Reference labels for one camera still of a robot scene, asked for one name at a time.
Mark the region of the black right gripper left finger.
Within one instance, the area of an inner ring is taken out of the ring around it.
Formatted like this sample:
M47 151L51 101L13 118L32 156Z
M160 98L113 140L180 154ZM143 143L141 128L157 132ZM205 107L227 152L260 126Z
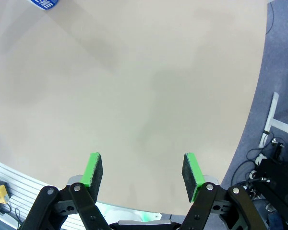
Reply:
M44 186L37 195L22 230L60 230L67 217L78 214L86 230L109 230L96 205L103 168L100 153L92 153L80 181L59 190Z

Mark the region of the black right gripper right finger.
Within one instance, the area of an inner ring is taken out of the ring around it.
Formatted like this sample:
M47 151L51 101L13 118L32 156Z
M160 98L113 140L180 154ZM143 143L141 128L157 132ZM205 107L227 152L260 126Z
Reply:
M246 190L239 185L225 190L206 181L193 153L184 154L182 176L192 206L181 230L203 230L211 213L218 214L228 230L266 229Z

